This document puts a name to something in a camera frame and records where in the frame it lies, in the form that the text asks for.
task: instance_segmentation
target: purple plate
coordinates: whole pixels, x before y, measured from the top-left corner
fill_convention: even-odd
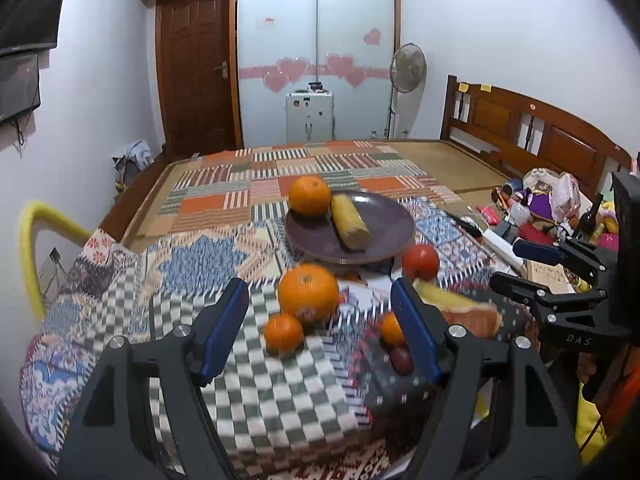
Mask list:
[[[353,202],[371,233],[363,251],[352,251],[340,240],[331,214],[304,218],[289,211],[285,220],[287,240],[313,258],[332,264],[362,265],[402,253],[414,243],[415,223],[407,210],[386,196],[361,191],[341,191]]]

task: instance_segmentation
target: bed frame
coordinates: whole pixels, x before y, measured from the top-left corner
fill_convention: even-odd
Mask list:
[[[544,121],[537,153],[534,124],[540,126],[540,122],[536,119]],[[521,132],[527,123],[524,136]],[[452,137],[454,128],[479,139],[480,148]],[[605,164],[611,164],[608,158],[617,163],[617,170],[631,168],[631,156],[581,118],[503,88],[459,82],[453,75],[447,80],[440,139],[453,142],[509,176],[522,177],[532,168],[567,171],[589,199],[600,190]]]

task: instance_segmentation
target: headboard panel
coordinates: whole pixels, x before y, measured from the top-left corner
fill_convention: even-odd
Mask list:
[[[544,122],[537,152],[534,146],[536,119]],[[453,128],[493,147],[471,149],[451,137]],[[598,191],[607,157],[612,158],[619,169],[631,167],[631,157],[623,148],[581,118],[503,88],[460,83],[452,75],[447,81],[440,138],[458,144],[511,176],[523,176],[532,168],[567,171],[576,177],[580,190],[592,199]]]

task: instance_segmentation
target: sliding wardrobe door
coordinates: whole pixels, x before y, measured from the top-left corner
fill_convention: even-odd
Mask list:
[[[316,0],[238,0],[238,86],[248,148],[285,144],[285,94],[316,79]]]
[[[384,136],[394,0],[318,0],[320,81],[334,93],[336,139]]]

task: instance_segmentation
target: fan head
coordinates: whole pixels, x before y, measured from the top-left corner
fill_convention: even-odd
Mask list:
[[[402,94],[418,88],[427,76],[427,61],[420,47],[407,43],[394,54],[389,67],[391,84]]]

